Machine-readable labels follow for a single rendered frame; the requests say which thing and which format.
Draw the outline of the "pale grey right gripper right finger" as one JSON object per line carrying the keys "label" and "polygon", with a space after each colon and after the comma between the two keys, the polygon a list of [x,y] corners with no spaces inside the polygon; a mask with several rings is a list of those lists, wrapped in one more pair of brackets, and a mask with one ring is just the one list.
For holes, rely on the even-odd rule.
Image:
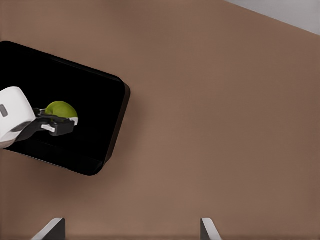
{"label": "pale grey right gripper right finger", "polygon": [[200,240],[222,240],[211,218],[200,219]]}

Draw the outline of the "green apple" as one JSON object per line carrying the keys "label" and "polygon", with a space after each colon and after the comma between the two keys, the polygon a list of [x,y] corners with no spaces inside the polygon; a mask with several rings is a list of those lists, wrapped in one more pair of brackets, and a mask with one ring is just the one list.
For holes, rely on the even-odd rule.
{"label": "green apple", "polygon": [[76,110],[64,101],[54,101],[50,103],[45,109],[44,114],[67,119],[78,117]]}

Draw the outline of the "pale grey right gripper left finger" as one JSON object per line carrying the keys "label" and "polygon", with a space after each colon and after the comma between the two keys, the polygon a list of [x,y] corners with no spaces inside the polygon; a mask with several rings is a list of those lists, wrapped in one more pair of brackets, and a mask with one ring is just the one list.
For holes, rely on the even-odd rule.
{"label": "pale grey right gripper left finger", "polygon": [[52,219],[31,240],[66,240],[66,220],[64,218]]}

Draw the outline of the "black rectangular tray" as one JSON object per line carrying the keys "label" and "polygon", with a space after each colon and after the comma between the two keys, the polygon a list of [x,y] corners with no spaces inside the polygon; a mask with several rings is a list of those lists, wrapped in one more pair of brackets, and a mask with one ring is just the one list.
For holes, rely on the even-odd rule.
{"label": "black rectangular tray", "polygon": [[72,133],[36,132],[14,143],[19,153],[85,176],[99,173],[113,154],[130,98],[117,76],[10,41],[0,42],[0,90],[19,87],[33,108],[70,104],[79,122]]}

